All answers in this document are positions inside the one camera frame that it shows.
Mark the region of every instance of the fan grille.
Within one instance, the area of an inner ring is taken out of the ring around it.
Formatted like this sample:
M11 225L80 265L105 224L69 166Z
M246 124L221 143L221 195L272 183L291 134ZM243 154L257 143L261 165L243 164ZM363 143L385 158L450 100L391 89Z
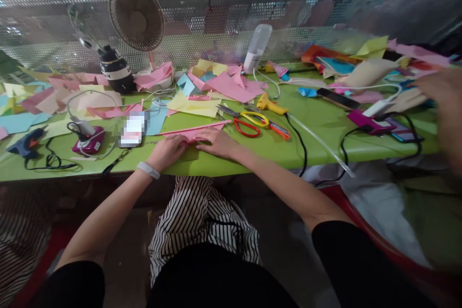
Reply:
M157 0L109 0L117 34L138 51L152 51L164 35L164 16Z

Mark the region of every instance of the black shirt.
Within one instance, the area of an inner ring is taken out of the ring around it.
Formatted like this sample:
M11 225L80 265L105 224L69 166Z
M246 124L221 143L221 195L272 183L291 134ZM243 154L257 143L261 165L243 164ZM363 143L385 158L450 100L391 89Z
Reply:
M328 221L312 233L316 252L345 307L435 307L360 228ZM102 307L104 274L91 261L59 268L34 307ZM162 268L147 307L298 307L263 267L209 243L188 246Z

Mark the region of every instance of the red scissors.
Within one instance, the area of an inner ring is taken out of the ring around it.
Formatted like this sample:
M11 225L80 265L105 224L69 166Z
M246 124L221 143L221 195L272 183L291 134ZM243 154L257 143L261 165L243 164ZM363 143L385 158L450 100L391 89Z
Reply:
M259 128L257 127L254 127L253 125L249 124L249 123L246 123L242 120L239 120L238 117L239 116L243 116L244 118L250 120L252 123L254 123L255 125L257 125L258 127L260 128L265 128L268 126L268 124L270 123L268 118L266 118L264 115L262 114L259 114L259 113L256 113L256 112L241 112L241 113L238 113L238 112L235 112L233 111L232 109L228 108L228 107L225 107L225 106L222 106L222 105L218 105L217 106L221 111L223 111L224 113L226 114L229 114L231 116L234 117L234 126L236 126L236 129L241 133L243 134L244 136L246 137L250 137L250 138L255 138L255 137L258 137L260 136L261 134L261 131ZM255 121L254 119L251 118L251 116L259 116L259 117L263 117L265 119L263 119L265 121L265 124L262 124L262 123L258 123L257 121ZM240 127L239 127L239 124L242 124L248 128L251 128L252 130L256 131L256 133L254 134L249 134L247 132L244 132Z

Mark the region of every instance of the purple device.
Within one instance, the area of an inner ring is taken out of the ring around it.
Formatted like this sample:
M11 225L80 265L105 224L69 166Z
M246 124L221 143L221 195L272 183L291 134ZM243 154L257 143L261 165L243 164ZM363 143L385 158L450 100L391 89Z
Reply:
M369 131L369 135L381 135L383 133L389 133L391 130L396 129L396 126L388 123L387 121L375 121L372 118L366 117L360 110L354 110L347 115L347 118L355 123L358 127L370 126L372 131Z
M72 147L72 151L77 154L84 155L80 151L80 148L82 148L85 154L90 154L90 155L96 154L101 147L104 135L106 133L103 130L104 129L102 127L95 127L95 131L96 131L95 133L98 133L101 131L102 132L98 136L96 136L94 139L92 139L91 141L83 142L83 141L78 140L77 143Z

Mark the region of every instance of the green tablecloth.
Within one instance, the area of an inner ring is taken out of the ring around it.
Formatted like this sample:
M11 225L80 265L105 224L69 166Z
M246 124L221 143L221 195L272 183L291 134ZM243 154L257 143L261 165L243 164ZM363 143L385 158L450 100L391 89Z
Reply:
M269 75L276 80L275 74ZM305 72L299 74L291 74L291 77L309 77L320 78L317 72ZM313 132L320 136L334 151L340 155L340 141L345 133L355 128L347 117L343 109L328 103L318 98L305 98L297 92L297 86L281 85L281 97L278 104L289 108L289 113L294 115L303 124L309 127ZM270 83L270 95L275 95L276 87ZM132 103L141 100L142 94L123 97L124 103ZM224 101L235 111L243 110L243 106L238 102ZM271 120L287 128L291 132L292 138L284 141L275 132L269 129L263 129L262 135L259 138L251 139L244 137L237 131L231 133L239 143L251 147L259 155L277 162L285 168L299 168L303 166L303 148L295 132L290 128L287 120L282 115L277 115L271 111L263 111ZM423 142L423 153L430 154L439 151L436 138L436 113L434 110L428 110L417 107L408 112L411 119L418 130L418 133L425 138ZM62 119L64 115L57 115L50 119L56 121ZM101 121L93 121L91 124L109 126L113 123L113 119ZM190 128L199 125L205 125L217 122L217 119L211 119L202 116L177 113L168 117L165 120L162 131L179 130ZM305 130L297 124L293 125L300 132L303 141L308 149L308 165L321 165L336 162L335 159ZM108 131L104 139L100 154L105 153L105 150L114 140L114 130ZM147 136L143 142L155 141L161 139L162 136ZM77 138L73 134L55 137L51 143L51 148L62 159L69 159L77 156L72 152ZM2 141L0 145L0 153L5 151L8 140ZM45 166L45 157L48 154L42 141L38 152L41 155L39 160L29 162L30 167ZM141 147L135 148L129 153L123 161L119 162L113 169L113 172L132 171L136 165L147 158L153 150L154 144L144 144ZM415 144L402 144L391 136L375 137L367 134L353 133L345 140L345 148L348 152L348 158L351 162L354 161L369 161L388 157L399 157L413 154L416 151ZM79 167L69 170L39 170L27 171L24 169L24 159L18 155L12 155L4 159L0 163L0 181L12 180L35 180L35 179L53 179L71 176L86 176L99 175L109 164L111 164L123 151L123 149L115 148L106 158L96 161L78 161ZM187 151L187 160L177 162L175 165L165 171L166 174L172 175L204 175L204 176L225 176L245 173L247 170L241 165L229 160L214 157L212 155L200 152L194 148Z

